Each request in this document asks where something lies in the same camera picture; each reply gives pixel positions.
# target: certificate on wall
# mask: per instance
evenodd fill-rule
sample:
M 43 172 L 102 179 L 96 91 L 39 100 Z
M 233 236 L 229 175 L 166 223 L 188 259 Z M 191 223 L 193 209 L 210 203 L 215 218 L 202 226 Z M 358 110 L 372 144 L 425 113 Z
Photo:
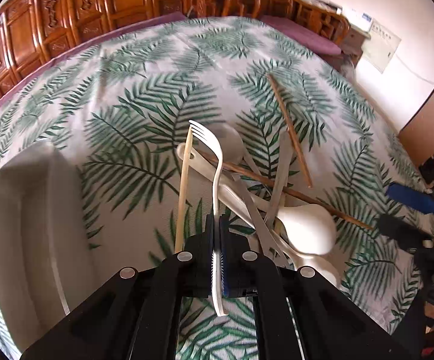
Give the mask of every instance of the certificate on wall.
M 363 58 L 373 64 L 377 70 L 383 73 L 394 56 L 401 38 L 391 30 L 374 20 L 370 28 L 370 40 L 362 45 Z

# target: leaf print tablecloth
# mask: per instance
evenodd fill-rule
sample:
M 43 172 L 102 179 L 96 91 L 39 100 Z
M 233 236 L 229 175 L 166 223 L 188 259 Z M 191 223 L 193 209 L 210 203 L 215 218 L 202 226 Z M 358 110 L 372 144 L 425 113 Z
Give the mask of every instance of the leaf print tablecloth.
M 274 178 L 285 128 L 266 74 L 302 140 L 314 188 L 293 162 L 290 183 L 364 222 L 384 212 L 434 232 L 424 216 L 386 197 L 392 181 L 422 189 L 394 133 L 352 86 L 311 51 L 259 21 L 194 19 L 95 44 L 31 80 L 0 108 L 0 168 L 50 139 L 79 171 L 86 235 L 99 279 L 123 266 L 145 270 L 172 254 L 180 164 L 188 120 L 234 126 L 261 172 Z M 249 189 L 269 198 L 261 185 Z M 185 236 L 202 232 L 211 185 L 191 171 Z M 391 333 L 420 285 L 410 255 L 377 230 L 336 219 L 329 256 L 340 289 Z M 234 231 L 252 229 L 234 215 Z M 184 299 L 177 358 L 257 358 L 251 302 Z M 18 358 L 0 311 L 0 348 Z

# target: fork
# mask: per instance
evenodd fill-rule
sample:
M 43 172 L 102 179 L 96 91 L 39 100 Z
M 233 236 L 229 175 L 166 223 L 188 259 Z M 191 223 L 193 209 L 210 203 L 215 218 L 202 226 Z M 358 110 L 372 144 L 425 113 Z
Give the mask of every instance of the fork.
M 223 166 L 223 153 L 217 137 L 206 127 L 202 126 L 194 120 L 189 120 L 192 126 L 192 134 L 200 142 L 206 145 L 213 151 L 218 159 L 217 169 L 212 183 L 212 209 L 214 212 L 214 249 L 212 253 L 212 302 L 214 303 L 215 312 L 218 317 L 227 315 L 223 309 L 222 303 L 222 247 L 220 240 L 220 223 L 219 223 L 219 209 L 218 209 L 218 186 L 220 176 L 222 174 Z

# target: wooden chopstick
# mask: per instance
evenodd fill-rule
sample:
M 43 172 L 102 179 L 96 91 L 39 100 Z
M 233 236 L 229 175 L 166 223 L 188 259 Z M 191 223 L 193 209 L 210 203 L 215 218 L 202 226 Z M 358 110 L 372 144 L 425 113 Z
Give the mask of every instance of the wooden chopstick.
M 299 138 L 297 137 L 297 133 L 295 133 L 294 124 L 292 119 L 290 118 L 287 109 L 285 107 L 284 101 L 280 96 L 278 91 L 278 85 L 275 82 L 272 74 L 267 74 L 267 78 L 270 81 L 270 85 L 274 90 L 275 98 L 277 99 L 278 105 L 280 107 L 280 111 L 282 111 L 282 115 L 284 117 L 285 123 L 287 124 L 288 134 L 290 135 L 290 140 L 292 141 L 292 145 L 294 147 L 295 153 L 297 154 L 297 159 L 300 163 L 300 168 L 304 172 L 305 180 L 307 181 L 307 185 L 309 188 L 312 188 L 312 179 L 310 177 L 309 168 L 307 168 L 307 163 L 305 162 L 304 153 L 302 151 L 302 147 L 300 146 Z
M 187 199 L 187 181 L 189 178 L 189 160 L 192 150 L 192 127 L 189 127 L 187 140 L 185 141 L 184 158 L 182 161 L 182 175 L 180 176 L 180 191 L 178 194 L 178 216 L 177 229 L 175 231 L 175 251 L 179 253 L 184 246 L 184 223 L 185 223 L 185 201 Z
M 211 154 L 207 154 L 204 153 L 203 151 L 199 151 L 199 153 L 202 155 L 203 158 L 205 158 L 207 161 L 211 162 L 212 164 L 216 165 L 217 164 L 217 159 L 215 157 L 213 157 Z M 259 176 L 256 175 L 255 173 L 242 168 L 238 165 L 235 165 L 233 163 L 229 163 L 229 162 L 224 162 L 223 163 L 223 168 L 226 170 L 229 170 L 231 172 L 235 172 L 238 173 L 240 175 L 243 176 L 247 176 L 250 177 L 253 180 L 259 181 L 261 182 L 263 185 L 267 185 L 269 187 L 273 187 L 274 186 L 274 182 L 273 180 L 270 180 L 267 177 L 263 177 L 263 176 Z M 354 225 L 366 228 L 367 230 L 374 230 L 372 227 L 370 227 L 369 225 L 367 225 L 366 223 L 354 218 L 353 216 L 347 215 L 337 209 L 335 209 L 332 206 L 329 206 L 328 204 L 322 203 L 319 200 L 313 199 L 310 196 L 304 195 L 303 193 L 293 190 L 292 188 L 288 188 L 288 187 L 284 187 L 283 191 L 285 193 L 287 193 L 287 195 L 293 196 L 297 199 L 302 200 L 303 202 L 309 203 L 309 204 L 318 204 L 322 207 L 324 207 L 327 211 L 329 211 L 332 215 L 335 215 L 339 218 L 342 218 L 343 220 L 353 223 Z

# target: table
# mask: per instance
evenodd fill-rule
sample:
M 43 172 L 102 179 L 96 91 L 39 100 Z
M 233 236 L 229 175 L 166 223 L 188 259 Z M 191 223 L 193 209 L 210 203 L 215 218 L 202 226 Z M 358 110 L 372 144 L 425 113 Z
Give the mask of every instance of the table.
M 275 177 L 285 127 L 268 72 L 285 88 L 314 181 L 308 189 L 295 161 L 293 188 L 368 224 L 386 212 L 434 233 L 433 216 L 384 193 L 391 181 L 420 190 L 423 184 L 382 117 L 310 50 L 242 17 L 164 24 L 68 55 L 0 107 L 0 167 L 50 139 L 80 172 L 101 282 L 124 266 L 149 269 L 173 250 L 180 171 L 174 149 L 185 141 L 189 119 L 235 126 L 262 174 Z M 266 194 L 259 184 L 249 188 Z M 186 237 L 202 231 L 211 207 L 211 185 L 195 172 L 187 199 Z M 343 273 L 340 289 L 391 333 L 420 285 L 412 257 L 378 230 L 336 223 L 329 259 Z M 231 228 L 252 232 L 234 215 Z M 216 318 L 207 299 L 184 300 L 177 358 L 257 357 L 251 302 L 230 299 L 226 307 L 228 317 Z M 19 356 L 1 311 L 0 348 Z

